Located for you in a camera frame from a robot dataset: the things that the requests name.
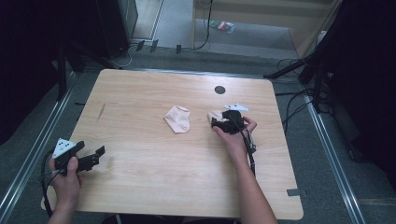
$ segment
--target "black cable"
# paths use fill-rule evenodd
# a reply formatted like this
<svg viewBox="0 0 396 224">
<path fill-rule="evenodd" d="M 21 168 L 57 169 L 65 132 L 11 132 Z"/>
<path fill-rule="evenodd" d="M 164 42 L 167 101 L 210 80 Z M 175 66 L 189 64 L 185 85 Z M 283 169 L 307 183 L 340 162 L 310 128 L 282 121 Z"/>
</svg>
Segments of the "black cable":
<svg viewBox="0 0 396 224">
<path fill-rule="evenodd" d="M 209 28 L 210 28 L 210 18 L 211 18 L 211 15 L 212 15 L 212 6 L 213 6 L 213 0 L 210 0 L 209 16 L 207 17 L 207 26 L 206 26 L 206 40 L 205 40 L 204 44 L 201 45 L 198 48 L 194 48 L 194 49 L 184 48 L 182 50 L 186 50 L 186 49 L 187 50 L 200 50 L 201 48 L 204 47 L 204 45 L 206 44 L 207 40 L 209 39 Z"/>
<path fill-rule="evenodd" d="M 208 32 L 209 32 L 209 29 L 208 29 L 208 25 L 210 24 L 210 20 L 208 20 L 207 21 L 207 25 L 205 24 L 205 20 L 203 20 L 203 24 L 204 24 L 204 27 L 205 27 L 205 30 L 206 30 L 206 35 L 207 35 L 207 43 L 209 44 L 209 47 L 205 50 L 206 52 L 210 49 L 210 47 L 211 47 L 211 44 L 210 44 L 210 41 L 209 41 L 209 34 L 208 34 Z"/>
<path fill-rule="evenodd" d="M 46 192 L 48 191 L 49 186 L 50 186 L 50 183 L 52 182 L 52 180 L 53 180 L 58 174 L 60 174 L 61 171 L 62 171 L 62 170 L 58 170 L 58 171 L 56 172 L 56 174 L 49 180 L 49 182 L 47 183 L 47 186 L 46 186 Z"/>
<path fill-rule="evenodd" d="M 280 71 L 280 68 L 279 68 L 280 64 L 281 64 L 282 62 L 284 62 L 284 61 L 287 61 L 287 60 L 290 60 L 289 65 L 291 65 L 293 62 L 299 61 L 298 59 L 282 59 L 282 60 L 280 60 L 279 62 L 277 62 L 277 64 L 276 64 L 276 69 L 277 69 L 277 71 Z M 297 72 L 294 71 L 294 70 L 292 70 L 292 72 L 293 72 L 294 74 L 298 75 L 298 76 L 300 75 L 299 73 L 297 73 Z"/>
<path fill-rule="evenodd" d="M 243 133 L 243 130 L 241 130 L 239 128 L 239 126 L 236 123 L 236 121 L 233 118 L 231 118 L 231 117 L 229 117 L 229 119 L 233 121 L 235 126 L 238 128 L 239 132 L 242 134 L 242 137 L 243 137 L 244 143 L 245 143 L 245 147 L 247 148 L 248 159 L 250 161 L 250 170 L 251 170 L 251 172 L 253 172 L 254 175 L 256 175 L 256 164 L 255 164 L 254 159 L 253 159 L 253 152 L 252 152 L 252 150 L 250 148 L 249 142 L 248 142 L 247 138 L 245 137 L 245 135 Z"/>
<path fill-rule="evenodd" d="M 294 110 L 294 112 L 289 115 L 289 109 L 290 109 L 290 105 L 291 102 L 299 95 L 307 95 L 307 96 L 312 96 L 313 95 L 313 89 L 305 89 L 302 91 L 298 91 L 298 92 L 284 92 L 284 93 L 277 93 L 276 96 L 284 96 L 284 95 L 293 95 L 289 102 L 288 105 L 286 107 L 286 118 L 282 121 L 282 124 L 284 125 L 284 133 L 286 135 L 286 133 L 288 132 L 288 126 L 289 126 L 289 119 L 291 119 L 295 114 L 297 114 L 298 112 L 302 111 L 309 103 L 303 104 L 301 106 L 299 106 L 296 110 Z"/>
<path fill-rule="evenodd" d="M 53 150 L 54 150 L 54 148 L 52 150 L 48 151 L 47 154 L 44 156 L 44 159 L 41 162 L 41 176 L 40 176 L 41 189 L 43 190 L 43 197 L 44 197 L 44 206 L 46 207 L 47 215 L 49 217 L 52 216 L 52 209 L 50 208 L 50 201 L 49 201 L 49 198 L 47 195 L 47 190 L 48 190 L 50 182 L 53 180 L 53 178 L 56 175 L 50 180 L 48 185 L 46 185 L 45 172 L 46 172 L 47 159 L 48 159 L 49 155 L 53 153 Z"/>
</svg>

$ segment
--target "cable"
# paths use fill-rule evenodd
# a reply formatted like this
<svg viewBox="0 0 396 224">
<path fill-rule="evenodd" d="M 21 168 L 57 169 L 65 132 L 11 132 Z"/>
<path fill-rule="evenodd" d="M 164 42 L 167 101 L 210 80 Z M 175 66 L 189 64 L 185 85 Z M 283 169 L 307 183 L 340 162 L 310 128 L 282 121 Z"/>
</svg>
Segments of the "cable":
<svg viewBox="0 0 396 224">
<path fill-rule="evenodd" d="M 49 201 L 49 198 L 47 195 L 47 190 L 48 190 L 50 182 L 53 180 L 53 178 L 56 175 L 50 180 L 48 185 L 46 185 L 45 171 L 46 171 L 47 159 L 48 159 L 49 155 L 53 153 L 53 150 L 54 150 L 54 148 L 52 150 L 48 151 L 47 154 L 44 156 L 44 159 L 41 162 L 41 176 L 40 176 L 41 189 L 43 190 L 43 197 L 44 197 L 44 206 L 46 207 L 47 215 L 49 217 L 52 216 L 52 209 L 50 208 L 50 201 Z"/>
<path fill-rule="evenodd" d="M 277 71 L 280 71 L 279 66 L 282 62 L 286 61 L 286 60 L 290 60 L 289 65 L 291 65 L 293 62 L 297 62 L 299 61 L 298 59 L 282 59 L 280 60 L 277 64 L 276 64 L 276 69 Z M 300 75 L 299 73 L 297 73 L 296 71 L 292 70 L 293 73 L 295 73 L 296 75 Z"/>
<path fill-rule="evenodd" d="M 118 63 L 116 63 L 116 62 L 114 62 L 114 61 L 112 61 L 112 60 L 108 60 L 109 62 L 111 62 L 111 63 L 113 63 L 113 64 L 115 64 L 116 66 L 118 66 L 119 68 L 122 68 L 122 67 L 126 67 L 126 66 L 128 66 L 129 64 L 131 64 L 131 62 L 132 62 L 132 55 L 131 55 L 131 52 L 129 52 L 132 48 L 134 48 L 134 47 L 136 47 L 137 46 L 137 44 L 131 44 L 131 46 L 128 48 L 128 50 L 127 50 L 127 52 L 128 52 L 128 56 L 129 56 L 129 62 L 127 63 L 127 64 L 118 64 Z"/>
<path fill-rule="evenodd" d="M 290 120 L 295 114 L 297 114 L 297 113 L 303 111 L 303 110 L 306 108 L 307 105 L 313 103 L 313 101 L 310 101 L 310 102 L 308 102 L 308 103 L 305 103 L 305 104 L 300 105 L 300 106 L 297 107 L 297 108 L 294 110 L 294 112 L 290 115 L 290 112 L 289 112 L 289 111 L 290 111 L 291 102 L 292 102 L 297 96 L 299 96 L 299 95 L 306 95 L 306 96 L 312 97 L 313 94 L 314 94 L 314 89 L 305 89 L 305 90 L 297 91 L 297 92 L 281 92 L 281 93 L 276 93 L 276 96 L 293 95 L 293 96 L 290 98 L 290 100 L 289 100 L 289 102 L 288 102 L 288 105 L 287 105 L 287 107 L 286 107 L 286 117 L 285 117 L 285 119 L 282 121 L 282 125 L 284 126 L 284 133 L 285 133 L 285 135 L 286 135 L 286 133 L 287 133 L 287 131 L 288 131 L 288 128 L 289 128 L 289 120 Z M 320 97 L 318 103 L 319 103 L 320 105 L 327 105 L 326 100 L 327 100 L 327 96 L 325 96 L 325 97 Z M 330 108 L 328 111 L 323 111 L 323 110 L 319 109 L 319 112 L 320 112 L 320 113 L 324 113 L 324 114 L 330 114 L 330 113 L 332 113 L 332 109 Z"/>
<path fill-rule="evenodd" d="M 205 40 L 204 44 L 201 45 L 201 46 L 198 47 L 198 48 L 194 48 L 194 49 L 184 48 L 184 49 L 182 49 L 182 50 L 200 50 L 200 49 L 203 48 L 204 45 L 206 44 L 207 40 L 209 39 L 209 28 L 210 28 L 210 27 L 209 27 L 209 24 L 210 24 L 210 18 L 211 18 L 211 15 L 212 15 L 213 1 L 214 1 L 214 0 L 210 0 L 210 5 L 207 6 L 207 7 L 209 7 L 209 16 L 207 17 L 206 40 Z"/>
<path fill-rule="evenodd" d="M 236 121 L 233 118 L 231 118 L 231 117 L 229 117 L 229 119 L 233 121 L 235 126 L 238 128 L 238 131 L 242 134 L 242 138 L 244 139 L 245 147 L 247 148 L 247 155 L 248 155 L 248 158 L 249 158 L 249 161 L 250 161 L 250 170 L 251 170 L 251 172 L 253 172 L 254 175 L 256 175 L 256 164 L 255 164 L 254 159 L 253 159 L 253 152 L 252 152 L 252 150 L 250 148 L 250 144 L 249 144 L 247 138 L 245 137 L 243 131 L 239 128 L 239 126 L 236 123 Z"/>
<path fill-rule="evenodd" d="M 200 5 L 201 5 L 201 7 L 211 7 L 212 4 L 213 4 L 213 2 L 214 2 L 214 1 L 212 1 L 209 5 L 205 6 L 204 3 L 203 3 L 203 0 L 201 0 Z"/>
<path fill-rule="evenodd" d="M 49 186 L 50 186 L 50 183 L 52 182 L 52 180 L 53 180 L 58 174 L 60 174 L 61 171 L 62 171 L 61 169 L 58 170 L 58 171 L 56 172 L 56 174 L 49 180 L 49 182 L 47 183 L 47 186 L 46 186 L 46 192 L 49 190 Z"/>
<path fill-rule="evenodd" d="M 208 34 L 209 31 L 208 31 L 207 27 L 209 27 L 209 26 L 205 24 L 205 20 L 203 20 L 203 24 L 204 24 L 204 28 L 206 30 L 206 33 Z M 210 44 L 210 40 L 209 39 L 207 39 L 207 43 L 209 44 L 209 47 L 205 50 L 205 52 L 208 52 L 210 47 L 212 47 L 212 45 Z"/>
</svg>

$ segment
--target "table leg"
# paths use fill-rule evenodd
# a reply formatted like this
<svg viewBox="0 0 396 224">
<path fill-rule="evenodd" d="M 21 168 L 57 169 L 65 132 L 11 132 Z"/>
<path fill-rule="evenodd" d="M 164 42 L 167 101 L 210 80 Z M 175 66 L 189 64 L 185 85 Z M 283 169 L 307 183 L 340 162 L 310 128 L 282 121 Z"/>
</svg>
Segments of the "table leg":
<svg viewBox="0 0 396 224">
<path fill-rule="evenodd" d="M 195 48 L 195 10 L 196 10 L 196 0 L 192 1 L 192 22 L 191 22 L 191 49 Z"/>
<path fill-rule="evenodd" d="M 289 29 L 291 40 L 299 58 L 306 57 L 315 47 L 319 30 Z"/>
</svg>

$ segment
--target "metal frame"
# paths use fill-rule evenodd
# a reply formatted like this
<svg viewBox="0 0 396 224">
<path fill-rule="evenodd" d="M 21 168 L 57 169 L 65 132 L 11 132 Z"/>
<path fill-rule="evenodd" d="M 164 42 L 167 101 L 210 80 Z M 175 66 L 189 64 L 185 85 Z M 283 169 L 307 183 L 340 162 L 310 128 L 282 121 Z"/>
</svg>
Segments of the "metal frame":
<svg viewBox="0 0 396 224">
<path fill-rule="evenodd" d="M 305 96 L 304 99 L 306 103 L 311 102 L 311 99 L 308 96 Z M 338 188 L 340 189 L 341 196 L 344 199 L 346 210 L 349 213 L 352 223 L 365 224 L 366 221 L 359 206 L 359 202 L 355 196 L 355 193 L 353 192 L 352 187 L 349 184 L 349 181 L 347 180 L 347 175 L 344 172 L 344 168 L 341 162 L 338 160 L 337 153 L 334 150 L 332 140 L 327 133 L 321 115 L 316 112 L 312 104 L 308 104 L 308 110 L 312 120 L 314 121 L 315 127 L 317 128 L 318 136 L 332 168 L 332 173 L 334 174 L 335 181 L 337 182 Z"/>
</svg>

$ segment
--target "human hand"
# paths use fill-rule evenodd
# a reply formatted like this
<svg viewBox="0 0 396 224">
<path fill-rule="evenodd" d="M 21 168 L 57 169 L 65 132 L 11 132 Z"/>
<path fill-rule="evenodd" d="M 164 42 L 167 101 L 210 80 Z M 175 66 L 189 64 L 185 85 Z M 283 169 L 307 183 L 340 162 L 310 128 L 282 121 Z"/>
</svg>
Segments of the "human hand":
<svg viewBox="0 0 396 224">
<path fill-rule="evenodd" d="M 55 170 L 55 161 L 49 160 L 49 168 Z M 56 175 L 52 180 L 52 186 L 56 191 L 56 208 L 55 212 L 74 213 L 78 205 L 79 189 L 82 184 L 82 177 L 76 174 L 78 168 L 78 159 L 72 157 L 67 163 L 67 176 Z"/>
<path fill-rule="evenodd" d="M 257 123 L 253 119 L 248 117 L 243 117 L 244 121 L 247 122 L 246 129 L 244 129 L 243 133 L 246 137 L 248 137 L 247 130 L 252 133 L 253 130 L 256 128 Z M 242 134 L 235 133 L 229 134 L 225 133 L 221 128 L 215 126 L 213 130 L 216 134 L 224 141 L 227 150 L 233 160 L 233 165 L 236 168 L 241 168 L 242 166 L 248 167 L 248 152 L 245 147 L 244 139 Z"/>
</svg>

